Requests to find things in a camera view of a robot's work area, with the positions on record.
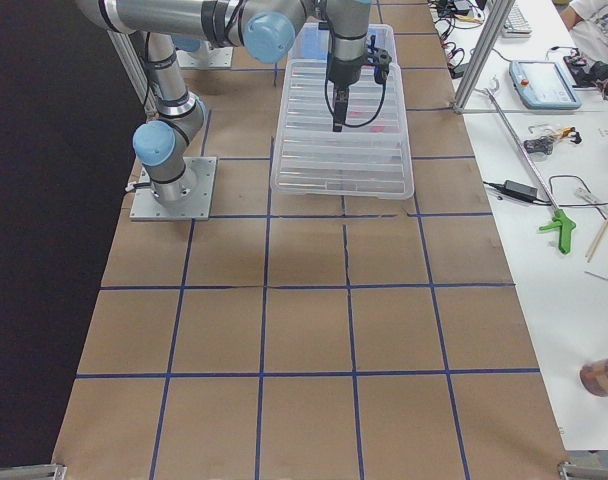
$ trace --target mounting plate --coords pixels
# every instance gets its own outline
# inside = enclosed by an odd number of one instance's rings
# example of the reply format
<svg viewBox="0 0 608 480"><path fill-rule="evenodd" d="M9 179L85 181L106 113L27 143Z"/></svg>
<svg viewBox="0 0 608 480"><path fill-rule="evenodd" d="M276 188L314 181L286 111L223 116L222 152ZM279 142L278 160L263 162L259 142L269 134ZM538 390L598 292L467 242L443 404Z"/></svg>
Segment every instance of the mounting plate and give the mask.
<svg viewBox="0 0 608 480"><path fill-rule="evenodd" d="M233 47L214 48L200 55L192 57L183 50L177 51L177 61L184 70L223 70L231 68L233 63Z"/></svg>
<svg viewBox="0 0 608 480"><path fill-rule="evenodd" d="M217 157L185 157L187 168L197 175L195 190L185 199L174 203L161 204L153 196L150 188L135 191L131 220L169 221L169 220L208 220L213 198ZM140 183L150 182L145 169L142 169Z"/></svg>

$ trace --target cylindrical container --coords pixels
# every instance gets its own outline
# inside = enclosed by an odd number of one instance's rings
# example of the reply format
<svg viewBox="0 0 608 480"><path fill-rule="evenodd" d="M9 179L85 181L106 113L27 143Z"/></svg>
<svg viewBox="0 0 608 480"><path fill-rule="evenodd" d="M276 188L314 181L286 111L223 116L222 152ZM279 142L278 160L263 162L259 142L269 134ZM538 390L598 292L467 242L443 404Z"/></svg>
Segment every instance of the cylindrical container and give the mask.
<svg viewBox="0 0 608 480"><path fill-rule="evenodd" d="M580 380L593 395L608 397L608 358L584 365Z"/></svg>

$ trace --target person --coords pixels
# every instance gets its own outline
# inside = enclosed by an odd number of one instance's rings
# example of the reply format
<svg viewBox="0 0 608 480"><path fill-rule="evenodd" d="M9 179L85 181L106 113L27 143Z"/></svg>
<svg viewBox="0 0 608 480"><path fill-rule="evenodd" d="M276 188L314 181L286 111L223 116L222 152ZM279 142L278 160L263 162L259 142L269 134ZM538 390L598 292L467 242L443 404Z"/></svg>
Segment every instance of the person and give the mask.
<svg viewBox="0 0 608 480"><path fill-rule="evenodd" d="M589 63L608 63L608 0L572 0L560 16Z"/></svg>

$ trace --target black wall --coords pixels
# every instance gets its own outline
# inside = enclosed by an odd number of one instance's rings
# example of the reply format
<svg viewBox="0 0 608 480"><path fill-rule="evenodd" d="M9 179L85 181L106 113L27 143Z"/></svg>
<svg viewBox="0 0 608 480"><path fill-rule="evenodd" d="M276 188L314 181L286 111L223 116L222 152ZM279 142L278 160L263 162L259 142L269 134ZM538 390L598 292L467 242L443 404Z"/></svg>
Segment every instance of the black wall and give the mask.
<svg viewBox="0 0 608 480"><path fill-rule="evenodd" d="M73 0L0 0L0 467L50 463L142 121Z"/></svg>

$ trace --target white keyboard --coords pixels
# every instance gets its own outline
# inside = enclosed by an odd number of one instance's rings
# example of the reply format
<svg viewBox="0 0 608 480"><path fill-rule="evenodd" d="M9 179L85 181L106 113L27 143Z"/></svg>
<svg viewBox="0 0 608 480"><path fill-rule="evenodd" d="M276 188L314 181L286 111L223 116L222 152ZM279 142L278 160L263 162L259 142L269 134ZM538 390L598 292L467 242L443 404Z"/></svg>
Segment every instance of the white keyboard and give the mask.
<svg viewBox="0 0 608 480"><path fill-rule="evenodd" d="M502 28L502 36L526 38L530 37L532 32L533 29L522 15L522 11L514 4Z"/></svg>

